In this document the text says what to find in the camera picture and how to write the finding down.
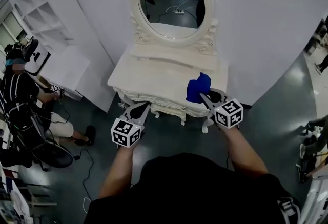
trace drawer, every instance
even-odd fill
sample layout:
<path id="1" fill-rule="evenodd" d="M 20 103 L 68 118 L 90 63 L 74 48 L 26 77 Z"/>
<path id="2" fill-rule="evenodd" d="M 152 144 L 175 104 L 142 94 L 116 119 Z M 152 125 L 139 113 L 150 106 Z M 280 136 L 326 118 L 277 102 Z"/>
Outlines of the drawer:
<path id="1" fill-rule="evenodd" d="M 147 94 L 138 94 L 138 93 L 132 93 L 128 91 L 122 91 L 126 97 L 133 101 L 149 101 L 151 103 L 155 103 L 157 105 L 160 105 L 162 107 L 166 108 L 172 108 L 172 109 L 177 109 L 180 110 L 190 116 L 193 117 L 204 117 L 207 116 L 209 111 L 207 110 L 198 110 L 190 107 L 185 107 L 182 104 L 179 104 L 177 102 L 167 100 L 161 97 L 156 97 L 153 95 L 147 95 Z"/>

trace seated person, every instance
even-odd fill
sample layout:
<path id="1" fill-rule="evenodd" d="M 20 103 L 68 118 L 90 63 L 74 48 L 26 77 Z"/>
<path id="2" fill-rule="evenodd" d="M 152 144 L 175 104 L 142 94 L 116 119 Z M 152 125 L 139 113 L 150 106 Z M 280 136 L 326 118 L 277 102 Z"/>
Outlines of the seated person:
<path id="1" fill-rule="evenodd" d="M 316 172 L 318 172 L 320 169 L 322 169 L 325 165 L 328 164 L 328 157 L 319 164 L 319 166 L 317 166 L 314 170 L 312 170 L 311 172 L 309 172 L 308 174 L 306 174 L 306 177 L 312 177 L 312 175 Z"/>
<path id="2" fill-rule="evenodd" d="M 55 93 L 45 93 L 33 79 L 25 72 L 25 61 L 20 49 L 12 49 L 6 57 L 6 67 L 4 78 L 0 84 L 0 93 L 3 98 L 2 108 L 7 112 L 8 106 L 22 103 L 26 99 L 39 99 L 42 103 L 50 102 L 58 96 Z M 88 126 L 85 135 L 74 130 L 73 125 L 63 119 L 60 115 L 33 106 L 33 110 L 38 114 L 40 122 L 44 128 L 44 133 L 55 139 L 57 143 L 76 141 L 78 145 L 86 143 L 91 146 L 94 142 L 95 129 Z M 18 112 L 11 112 L 9 122 L 13 123 L 17 129 L 24 117 Z"/>
<path id="3" fill-rule="evenodd" d="M 110 218 L 120 222 L 297 223 L 298 202 L 268 173 L 236 127 L 219 127 L 235 172 L 184 153 L 148 161 L 139 183 L 130 188 L 135 146 L 120 147 L 85 223 L 107 223 Z"/>
<path id="4" fill-rule="evenodd" d="M 321 130 L 321 134 L 315 143 L 313 143 L 311 145 L 307 145 L 307 146 L 304 144 L 300 145 L 299 156 L 301 159 L 304 159 L 304 156 L 306 156 L 306 155 L 313 155 L 313 154 L 320 152 L 324 148 L 324 146 L 327 145 L 327 143 L 328 143 L 328 115 L 323 118 L 319 118 L 319 119 L 310 121 L 305 127 L 306 127 L 307 131 L 314 131 L 314 127 L 323 127 L 323 129 Z"/>

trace gray floor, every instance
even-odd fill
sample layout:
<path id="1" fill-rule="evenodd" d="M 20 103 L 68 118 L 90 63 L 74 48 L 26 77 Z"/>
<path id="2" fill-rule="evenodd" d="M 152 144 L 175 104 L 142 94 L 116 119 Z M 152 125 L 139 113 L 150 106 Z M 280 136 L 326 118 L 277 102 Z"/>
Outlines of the gray floor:
<path id="1" fill-rule="evenodd" d="M 145 15 L 149 14 L 149 21 L 151 23 L 162 23 L 174 26 L 183 26 L 189 28 L 197 28 L 196 22 L 196 6 L 198 0 L 188 0 L 184 5 L 181 6 L 181 10 L 188 9 L 184 15 L 178 15 L 175 13 L 166 13 L 166 10 L 170 6 L 179 6 L 186 0 L 154 0 L 155 5 L 147 2 L 147 10 L 145 6 L 145 0 L 141 1 L 141 7 Z"/>
<path id="2" fill-rule="evenodd" d="M 111 142 L 110 128 L 123 110 L 117 105 L 116 97 L 108 114 L 86 100 L 81 103 L 63 100 L 71 122 L 75 128 L 84 131 L 88 124 L 97 129 L 95 145 L 89 148 L 95 165 L 86 186 L 92 199 L 96 199 L 101 184 L 114 159 L 116 146 Z M 65 113 L 59 105 L 55 111 Z M 304 137 L 299 136 L 310 119 L 316 118 L 315 100 L 309 72 L 300 55 L 284 76 L 252 107 L 241 125 L 247 140 L 263 158 L 270 173 L 276 175 L 282 185 L 304 204 L 310 182 L 299 184 L 295 163 L 298 161 L 299 144 Z M 132 183 L 139 179 L 144 163 L 157 156 L 170 156 L 190 152 L 205 156 L 225 167 L 227 149 L 221 133 L 210 127 L 208 134 L 201 133 L 203 119 L 187 118 L 185 126 L 178 117 L 162 115 L 156 119 L 149 114 L 145 137 L 134 153 Z M 76 155 L 81 150 L 75 145 L 67 146 Z M 21 168 L 23 179 L 32 183 L 50 185 L 58 206 L 52 210 L 60 223 L 82 223 L 85 213 L 82 209 L 86 193 L 82 180 L 88 174 L 90 158 L 82 159 L 65 169 L 51 169 L 41 172 L 33 165 L 31 169 Z"/>

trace person's leg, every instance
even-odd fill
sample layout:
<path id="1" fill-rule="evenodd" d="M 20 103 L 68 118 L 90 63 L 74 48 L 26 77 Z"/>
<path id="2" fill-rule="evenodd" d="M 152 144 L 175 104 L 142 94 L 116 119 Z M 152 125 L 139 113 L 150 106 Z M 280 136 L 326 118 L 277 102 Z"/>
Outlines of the person's leg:
<path id="1" fill-rule="evenodd" d="M 308 125 L 311 129 L 314 129 L 315 126 L 317 127 L 323 127 L 328 120 L 328 115 L 324 116 L 323 118 L 319 118 L 316 120 L 309 121 Z"/>
<path id="2" fill-rule="evenodd" d="M 87 136 L 82 135 L 80 132 L 78 132 L 78 131 L 76 131 L 76 130 L 74 130 L 72 137 L 73 137 L 74 139 L 80 139 L 80 140 L 83 140 L 84 142 L 88 142 L 88 141 L 89 141 L 89 139 L 88 139 Z"/>
<path id="3" fill-rule="evenodd" d="M 324 58 L 320 66 L 320 72 L 322 73 L 328 67 L 328 55 Z"/>
<path id="4" fill-rule="evenodd" d="M 325 117 L 325 118 L 326 118 L 326 120 L 325 120 L 323 129 L 321 131 L 321 135 L 318 138 L 317 142 L 304 147 L 305 153 L 307 155 L 312 155 L 312 154 L 320 152 L 324 148 L 324 146 L 328 143 L 328 119 L 327 119 L 327 117 Z M 316 125 L 318 125 L 318 124 L 322 124 L 322 121 L 319 121 L 316 123 Z"/>
<path id="5" fill-rule="evenodd" d="M 72 123 L 63 119 L 60 115 L 51 112 L 50 133 L 55 136 L 56 142 L 72 142 L 75 140 L 88 142 L 89 138 L 74 130 Z"/>

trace white vanity table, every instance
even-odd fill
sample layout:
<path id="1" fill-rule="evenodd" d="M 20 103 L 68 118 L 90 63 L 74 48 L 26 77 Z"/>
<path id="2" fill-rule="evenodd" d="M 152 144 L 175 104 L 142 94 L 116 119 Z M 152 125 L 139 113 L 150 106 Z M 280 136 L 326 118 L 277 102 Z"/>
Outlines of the white vanity table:
<path id="1" fill-rule="evenodd" d="M 212 80 L 211 87 L 226 91 L 228 64 L 217 55 L 214 33 L 213 0 L 204 0 L 205 14 L 198 29 L 150 23 L 140 0 L 131 0 L 132 21 L 136 24 L 135 43 L 129 45 L 119 60 L 108 85 L 118 92 L 121 105 L 134 101 L 151 102 L 151 112 L 180 117 L 206 117 L 204 104 L 186 101 L 189 80 L 203 72 Z M 206 125 L 202 131 L 207 133 Z"/>

